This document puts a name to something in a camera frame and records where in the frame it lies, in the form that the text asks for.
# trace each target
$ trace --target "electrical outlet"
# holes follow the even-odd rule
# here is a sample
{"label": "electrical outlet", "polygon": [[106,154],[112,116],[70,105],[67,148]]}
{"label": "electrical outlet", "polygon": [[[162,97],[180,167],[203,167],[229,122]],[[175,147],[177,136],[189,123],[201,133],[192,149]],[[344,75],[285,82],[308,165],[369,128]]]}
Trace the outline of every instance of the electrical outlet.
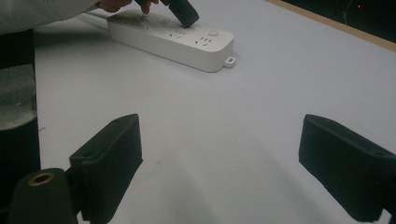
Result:
{"label": "electrical outlet", "polygon": [[206,71],[233,67],[233,35],[195,23],[184,28],[162,15],[125,10],[107,19],[112,39]]}

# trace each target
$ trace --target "gray surface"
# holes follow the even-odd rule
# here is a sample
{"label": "gray surface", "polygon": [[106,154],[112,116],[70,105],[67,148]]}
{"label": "gray surface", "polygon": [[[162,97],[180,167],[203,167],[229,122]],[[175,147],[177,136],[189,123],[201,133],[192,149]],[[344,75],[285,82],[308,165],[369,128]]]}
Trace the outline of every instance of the gray surface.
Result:
{"label": "gray surface", "polygon": [[31,64],[0,69],[0,105],[18,105],[35,95],[35,74]]}
{"label": "gray surface", "polygon": [[0,105],[0,131],[8,131],[35,119],[36,111],[18,105]]}
{"label": "gray surface", "polygon": [[127,47],[90,16],[35,32],[43,167],[68,168],[137,113],[144,162],[111,223],[356,224],[298,162],[303,119],[396,152],[396,54],[262,0],[191,3],[198,22],[234,34],[234,68],[208,74]]}

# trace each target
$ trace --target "dark background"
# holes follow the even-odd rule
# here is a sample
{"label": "dark background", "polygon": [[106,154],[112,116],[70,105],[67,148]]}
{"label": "dark background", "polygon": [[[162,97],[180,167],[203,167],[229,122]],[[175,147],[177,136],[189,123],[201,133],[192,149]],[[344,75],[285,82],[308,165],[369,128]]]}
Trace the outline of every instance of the dark background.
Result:
{"label": "dark background", "polygon": [[396,0],[284,0],[396,43]]}
{"label": "dark background", "polygon": [[[31,64],[35,67],[33,31],[0,35],[0,69]],[[6,223],[15,186],[40,170],[37,119],[0,131],[0,224]]]}

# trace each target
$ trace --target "mounting hole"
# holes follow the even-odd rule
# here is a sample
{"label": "mounting hole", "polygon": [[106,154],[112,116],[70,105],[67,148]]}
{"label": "mounting hole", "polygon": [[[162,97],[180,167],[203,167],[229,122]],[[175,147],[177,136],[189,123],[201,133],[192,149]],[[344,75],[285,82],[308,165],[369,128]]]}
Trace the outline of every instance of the mounting hole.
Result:
{"label": "mounting hole", "polygon": [[236,59],[235,57],[229,57],[225,62],[224,62],[224,66],[225,67],[229,67],[232,68],[235,65]]}
{"label": "mounting hole", "polygon": [[45,185],[48,182],[50,182],[53,179],[53,177],[55,177],[55,175],[50,172],[35,175],[32,178],[30,178],[29,186],[37,187],[37,186]]}

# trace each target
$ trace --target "finger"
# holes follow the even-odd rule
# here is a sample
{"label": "finger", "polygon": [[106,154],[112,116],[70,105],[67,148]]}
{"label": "finger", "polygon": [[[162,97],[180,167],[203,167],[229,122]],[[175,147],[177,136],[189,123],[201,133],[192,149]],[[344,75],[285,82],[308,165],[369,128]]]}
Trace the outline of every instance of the finger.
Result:
{"label": "finger", "polygon": [[142,5],[142,12],[145,14],[149,14],[149,7],[151,6],[151,2],[147,1],[145,4]]}

